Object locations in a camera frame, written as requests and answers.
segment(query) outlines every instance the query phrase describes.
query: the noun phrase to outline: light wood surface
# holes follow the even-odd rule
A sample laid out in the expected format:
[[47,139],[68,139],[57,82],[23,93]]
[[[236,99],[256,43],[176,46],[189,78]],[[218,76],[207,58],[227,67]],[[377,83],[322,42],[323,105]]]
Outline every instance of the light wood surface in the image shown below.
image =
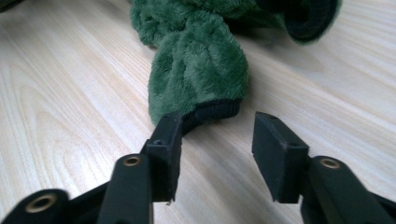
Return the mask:
[[[48,188],[72,198],[106,182],[153,131],[150,63],[126,0],[26,0],[0,14],[0,219]],[[301,223],[273,203],[250,148],[255,111],[280,117],[310,155],[344,161],[396,201],[396,2],[346,0],[301,47],[281,32],[239,35],[250,85],[240,114],[183,139],[177,200],[156,223]]]

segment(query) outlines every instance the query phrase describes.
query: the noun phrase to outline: robotic claw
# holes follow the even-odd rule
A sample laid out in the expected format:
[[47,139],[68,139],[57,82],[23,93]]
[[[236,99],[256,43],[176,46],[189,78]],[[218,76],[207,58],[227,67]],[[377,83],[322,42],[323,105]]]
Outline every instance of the robotic claw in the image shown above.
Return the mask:
[[[181,138],[181,115],[165,115],[139,154],[118,159],[107,183],[73,200],[60,189],[40,190],[3,223],[153,223],[152,203],[175,199]],[[309,224],[396,223],[396,203],[367,191],[341,161],[309,158],[308,149],[280,119],[256,113],[252,152],[275,201],[297,203],[302,195]]]

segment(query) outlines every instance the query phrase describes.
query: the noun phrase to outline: wood grain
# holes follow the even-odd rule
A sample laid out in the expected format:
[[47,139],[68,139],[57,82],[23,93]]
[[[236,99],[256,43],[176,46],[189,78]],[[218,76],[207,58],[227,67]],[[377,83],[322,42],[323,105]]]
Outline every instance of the wood grain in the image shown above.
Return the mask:
[[[236,118],[183,139],[177,200],[155,204],[156,223],[302,223],[299,205],[272,202],[252,159],[255,111],[396,201],[395,22],[394,1],[349,0],[313,45],[270,30],[237,35],[247,99]],[[76,197],[140,151],[154,129],[154,53],[131,28],[127,1],[25,1],[0,14],[0,218],[40,189]]]

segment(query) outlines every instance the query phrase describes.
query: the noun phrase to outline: green stuffed animal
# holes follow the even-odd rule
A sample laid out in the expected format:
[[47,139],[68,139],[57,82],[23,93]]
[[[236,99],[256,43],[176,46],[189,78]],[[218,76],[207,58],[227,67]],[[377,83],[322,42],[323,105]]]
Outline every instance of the green stuffed animal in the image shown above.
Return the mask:
[[179,111],[183,133],[235,116],[247,93],[248,62],[229,25],[285,30],[298,43],[319,39],[341,0],[134,0],[132,25],[158,48],[148,83],[156,124]]

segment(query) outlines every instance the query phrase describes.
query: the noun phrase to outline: tabletop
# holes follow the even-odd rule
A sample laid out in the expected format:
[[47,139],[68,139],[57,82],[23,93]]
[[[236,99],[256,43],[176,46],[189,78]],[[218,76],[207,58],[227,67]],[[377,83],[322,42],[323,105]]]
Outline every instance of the tabletop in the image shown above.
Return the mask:
[[[156,49],[126,0],[26,0],[0,14],[0,219],[40,189],[74,198],[138,153]],[[183,138],[176,201],[155,223],[302,223],[274,203],[252,157],[256,111],[282,119],[310,156],[335,157],[396,201],[396,2],[346,0],[319,42],[280,31],[236,35],[249,64],[240,113]]]

